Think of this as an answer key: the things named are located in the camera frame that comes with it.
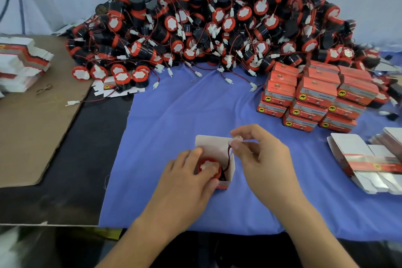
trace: person's right hand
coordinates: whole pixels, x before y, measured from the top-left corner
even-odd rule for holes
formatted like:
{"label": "person's right hand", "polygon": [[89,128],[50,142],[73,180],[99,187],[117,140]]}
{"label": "person's right hand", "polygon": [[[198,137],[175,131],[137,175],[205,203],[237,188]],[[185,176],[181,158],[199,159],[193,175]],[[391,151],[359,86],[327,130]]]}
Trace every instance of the person's right hand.
{"label": "person's right hand", "polygon": [[250,189],[268,209],[276,214],[283,205],[305,199],[286,145],[257,124],[240,126],[230,134],[259,142],[234,140],[231,146]]}

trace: small cardboard box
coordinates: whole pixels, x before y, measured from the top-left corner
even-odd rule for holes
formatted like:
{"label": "small cardboard box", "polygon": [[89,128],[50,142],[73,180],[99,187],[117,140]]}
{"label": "small cardboard box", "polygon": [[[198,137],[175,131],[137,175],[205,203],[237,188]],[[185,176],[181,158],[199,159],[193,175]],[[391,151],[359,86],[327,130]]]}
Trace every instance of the small cardboard box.
{"label": "small cardboard box", "polygon": [[314,129],[314,127],[316,127],[318,124],[318,122],[301,118],[295,116],[294,114],[290,114],[289,110],[284,114],[282,118],[282,123],[285,126],[293,127],[299,130],[304,130],[308,133],[311,132]]}
{"label": "small cardboard box", "polygon": [[368,194],[402,194],[402,164],[384,145],[367,145],[356,134],[327,138],[334,157],[351,180]]}
{"label": "small cardboard box", "polygon": [[268,74],[268,81],[284,82],[285,84],[288,84],[293,87],[296,87],[298,85],[297,77],[278,71],[271,71]]}
{"label": "small cardboard box", "polygon": [[[201,147],[204,152],[199,160],[205,158],[214,158],[221,165],[222,171],[228,167],[228,142],[232,138],[214,137],[214,136],[195,136],[195,147]],[[230,149],[230,163],[228,169],[224,171],[226,181],[219,181],[217,189],[228,189],[230,182],[233,179],[235,170],[234,155]]]}
{"label": "small cardboard box", "polygon": [[332,113],[356,120],[366,111],[363,105],[337,97],[328,110]]}
{"label": "small cardboard box", "polygon": [[339,131],[341,133],[349,133],[356,125],[356,120],[344,118],[330,112],[328,112],[319,122],[320,127]]}
{"label": "small cardboard box", "polygon": [[296,98],[325,108],[336,98],[336,86],[310,77],[303,77],[296,90]]}
{"label": "small cardboard box", "polygon": [[286,112],[286,106],[268,103],[265,102],[264,99],[265,94],[263,93],[261,96],[261,102],[257,106],[257,111],[269,114],[270,116],[282,118],[283,114]]}
{"label": "small cardboard box", "polygon": [[366,82],[372,81],[370,73],[355,68],[339,66],[339,74],[347,75],[348,77],[352,77],[354,79],[360,79]]}
{"label": "small cardboard box", "polygon": [[268,81],[264,101],[282,106],[290,106],[296,94],[296,87],[284,82]]}
{"label": "small cardboard box", "polygon": [[291,114],[313,121],[320,121],[328,112],[328,109],[314,104],[295,99],[289,107]]}
{"label": "small cardboard box", "polygon": [[299,69],[282,64],[280,62],[275,63],[274,67],[272,67],[272,71],[277,71],[294,77],[297,77],[299,75]]}
{"label": "small cardboard box", "polygon": [[339,68],[335,65],[330,65],[330,64],[325,64],[323,62],[317,62],[317,61],[312,61],[309,60],[304,67],[304,70],[307,70],[307,68],[313,68],[313,69],[318,69],[322,71],[328,71],[332,73],[339,73]]}
{"label": "small cardboard box", "polygon": [[340,75],[338,95],[359,104],[368,105],[378,94],[378,86],[370,82]]}
{"label": "small cardboard box", "polygon": [[315,69],[315,68],[311,68],[311,67],[307,68],[307,70],[304,72],[304,76],[310,77],[312,79],[319,79],[324,82],[332,83],[336,87],[338,87],[340,84],[339,75],[337,75],[334,72],[324,71],[321,69]]}

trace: blue tablecloth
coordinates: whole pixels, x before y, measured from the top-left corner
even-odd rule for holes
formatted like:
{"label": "blue tablecloth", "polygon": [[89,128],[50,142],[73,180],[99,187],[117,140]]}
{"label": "blue tablecloth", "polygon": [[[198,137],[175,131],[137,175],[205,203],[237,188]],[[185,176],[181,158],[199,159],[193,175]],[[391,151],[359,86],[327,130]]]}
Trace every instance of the blue tablecloth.
{"label": "blue tablecloth", "polygon": [[[183,65],[173,68],[173,78],[165,71],[156,90],[150,87],[135,95],[108,182],[100,227],[128,227],[149,201],[166,163],[194,148],[196,135],[229,137],[235,127],[258,123],[289,147],[303,192],[336,237],[402,241],[402,196],[368,195],[359,189],[328,147],[326,138],[332,131],[316,127],[306,133],[283,126],[281,119],[256,111],[260,88],[249,92],[250,85],[231,73],[224,75],[233,85],[216,70],[197,70],[202,78]],[[264,80],[247,78],[258,85]],[[376,110],[368,110],[352,133],[367,140],[383,127],[397,125],[378,116]],[[229,189],[214,193],[190,229],[241,235],[283,231],[249,189],[237,158]]]}

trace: table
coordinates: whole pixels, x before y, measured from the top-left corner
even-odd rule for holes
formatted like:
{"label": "table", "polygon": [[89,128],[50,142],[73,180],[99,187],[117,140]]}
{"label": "table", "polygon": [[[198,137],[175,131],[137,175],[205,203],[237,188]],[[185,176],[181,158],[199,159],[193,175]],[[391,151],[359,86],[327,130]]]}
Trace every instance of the table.
{"label": "table", "polygon": [[[91,89],[86,100],[98,98]],[[0,189],[0,224],[98,225],[132,101],[83,103],[42,181]]]}

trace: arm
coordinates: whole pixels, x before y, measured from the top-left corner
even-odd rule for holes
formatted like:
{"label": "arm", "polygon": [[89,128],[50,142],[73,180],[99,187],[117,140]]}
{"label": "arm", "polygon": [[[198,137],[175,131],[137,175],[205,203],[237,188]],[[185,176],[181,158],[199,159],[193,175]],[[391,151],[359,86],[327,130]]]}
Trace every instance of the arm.
{"label": "arm", "polygon": [[231,134],[259,142],[232,141],[234,154],[242,161],[250,189],[288,232],[303,266],[357,268],[304,196],[288,147],[256,124],[241,126]]}
{"label": "arm", "polygon": [[202,149],[180,153],[166,166],[143,213],[97,268],[147,268],[165,246],[203,213],[219,184],[218,164],[194,175]]}

